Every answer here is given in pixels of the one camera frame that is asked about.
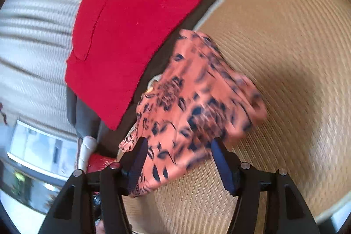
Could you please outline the orange black floral garment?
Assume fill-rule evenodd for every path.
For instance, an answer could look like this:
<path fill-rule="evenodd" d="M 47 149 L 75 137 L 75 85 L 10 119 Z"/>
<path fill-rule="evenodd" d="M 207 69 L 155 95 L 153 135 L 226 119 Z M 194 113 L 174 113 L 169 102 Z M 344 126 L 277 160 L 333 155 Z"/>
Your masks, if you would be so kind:
<path fill-rule="evenodd" d="M 124 155 L 141 137 L 148 140 L 129 195 L 145 195 L 184 175 L 210 157 L 213 139 L 235 144 L 266 115 L 256 86 L 229 66 L 207 35 L 180 31 L 168 66 L 141 95 L 136 123 L 119 145 Z"/>

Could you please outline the red gift box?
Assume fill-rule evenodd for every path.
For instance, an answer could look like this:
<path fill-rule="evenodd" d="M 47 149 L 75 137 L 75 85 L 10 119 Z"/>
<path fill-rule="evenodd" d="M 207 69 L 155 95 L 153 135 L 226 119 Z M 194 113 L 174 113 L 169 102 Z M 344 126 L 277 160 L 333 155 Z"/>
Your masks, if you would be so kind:
<path fill-rule="evenodd" d="M 116 158 L 102 156 L 98 153 L 93 153 L 88 161 L 87 173 L 99 172 L 109 166 L 111 163 L 117 162 Z"/>

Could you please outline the folded maroon white quilt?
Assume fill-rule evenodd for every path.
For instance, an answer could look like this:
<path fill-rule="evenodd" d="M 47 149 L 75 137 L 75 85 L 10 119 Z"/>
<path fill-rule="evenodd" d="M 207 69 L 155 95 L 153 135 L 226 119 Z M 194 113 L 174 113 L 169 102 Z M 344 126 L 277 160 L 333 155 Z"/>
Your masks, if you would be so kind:
<path fill-rule="evenodd" d="M 91 136 L 78 139 L 75 170 L 87 171 L 89 158 L 96 151 L 97 145 L 98 142 Z"/>

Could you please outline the dark brown leather sofa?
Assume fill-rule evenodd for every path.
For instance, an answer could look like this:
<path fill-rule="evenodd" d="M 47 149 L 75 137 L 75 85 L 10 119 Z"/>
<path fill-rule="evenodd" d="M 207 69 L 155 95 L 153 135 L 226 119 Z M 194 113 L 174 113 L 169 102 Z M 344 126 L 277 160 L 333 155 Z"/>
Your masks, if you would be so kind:
<path fill-rule="evenodd" d="M 117 154 L 118 144 L 127 135 L 136 120 L 136 105 L 141 94 L 147 89 L 149 80 L 164 71 L 172 55 L 174 44 L 181 29 L 191 30 L 209 10 L 216 0 L 201 0 L 199 5 L 179 24 L 168 36 L 164 44 L 152 56 L 137 86 L 134 94 L 127 96 L 128 106 L 118 127 L 109 128 L 100 117 L 88 107 L 77 95 L 67 88 L 67 118 L 75 128 L 77 136 L 91 136 L 100 144 L 98 152 L 101 155 L 113 157 Z"/>

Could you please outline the white floral air conditioner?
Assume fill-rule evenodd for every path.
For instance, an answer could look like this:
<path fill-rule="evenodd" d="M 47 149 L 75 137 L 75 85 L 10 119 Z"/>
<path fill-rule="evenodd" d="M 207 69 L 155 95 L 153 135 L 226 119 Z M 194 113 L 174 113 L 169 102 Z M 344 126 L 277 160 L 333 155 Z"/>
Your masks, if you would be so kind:
<path fill-rule="evenodd" d="M 77 150 L 75 141 L 49 134 L 18 120 L 7 155 L 41 175 L 66 181 L 75 171 Z"/>

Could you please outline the woven bamboo seat mat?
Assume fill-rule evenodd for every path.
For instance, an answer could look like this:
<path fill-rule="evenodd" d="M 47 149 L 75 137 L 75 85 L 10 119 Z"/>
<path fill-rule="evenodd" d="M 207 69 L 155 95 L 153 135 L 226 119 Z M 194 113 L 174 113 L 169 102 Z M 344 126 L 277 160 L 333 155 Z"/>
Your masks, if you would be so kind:
<path fill-rule="evenodd" d="M 327 220 L 350 201 L 350 0 L 225 0 L 201 31 L 267 107 L 237 155 L 285 168 Z"/>

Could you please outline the red knitted blanket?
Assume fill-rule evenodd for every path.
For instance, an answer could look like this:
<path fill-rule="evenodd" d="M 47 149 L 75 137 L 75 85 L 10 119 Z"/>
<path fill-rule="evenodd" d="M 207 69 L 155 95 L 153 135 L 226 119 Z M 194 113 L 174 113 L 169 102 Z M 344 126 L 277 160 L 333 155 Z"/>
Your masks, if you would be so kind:
<path fill-rule="evenodd" d="M 201 0 L 82 0 L 67 86 L 116 129 L 154 53 Z"/>

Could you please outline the beige dotted curtain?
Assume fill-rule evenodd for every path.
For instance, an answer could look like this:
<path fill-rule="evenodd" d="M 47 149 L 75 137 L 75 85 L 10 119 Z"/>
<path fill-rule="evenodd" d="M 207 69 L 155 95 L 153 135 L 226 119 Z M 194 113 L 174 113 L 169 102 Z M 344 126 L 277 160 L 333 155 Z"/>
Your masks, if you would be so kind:
<path fill-rule="evenodd" d="M 67 119 L 66 60 L 82 0 L 5 0 L 1 8 L 1 103 L 22 121 L 76 139 Z"/>

